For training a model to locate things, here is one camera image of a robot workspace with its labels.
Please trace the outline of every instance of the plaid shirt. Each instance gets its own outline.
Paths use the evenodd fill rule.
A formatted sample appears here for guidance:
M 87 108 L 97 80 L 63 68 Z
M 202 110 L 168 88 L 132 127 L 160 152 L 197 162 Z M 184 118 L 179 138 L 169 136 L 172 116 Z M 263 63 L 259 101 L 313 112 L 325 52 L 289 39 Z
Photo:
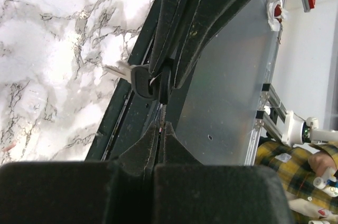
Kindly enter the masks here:
M 311 145 L 312 147 L 327 152 L 338 167 L 338 143 L 328 143 L 325 145 Z M 275 157 L 279 154 L 287 153 L 291 159 L 284 163 Z M 338 214 L 338 197 L 331 198 L 326 193 L 313 186 L 315 173 L 310 168 L 307 159 L 312 155 L 309 151 L 300 148 L 290 148 L 281 143 L 266 142 L 257 150 L 256 165 L 264 165 L 274 169 L 280 177 L 286 191 L 298 198 L 311 201 L 313 204 L 328 209 L 334 214 Z M 309 218 L 300 213 L 293 212 L 296 223 L 308 224 L 313 218 Z

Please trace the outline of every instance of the marble vein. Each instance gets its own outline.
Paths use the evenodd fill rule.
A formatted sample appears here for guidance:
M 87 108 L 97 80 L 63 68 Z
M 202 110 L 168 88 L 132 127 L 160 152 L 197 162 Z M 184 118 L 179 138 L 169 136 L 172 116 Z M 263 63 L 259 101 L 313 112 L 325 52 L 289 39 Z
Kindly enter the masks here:
M 0 163 L 83 160 L 153 0 L 0 0 Z

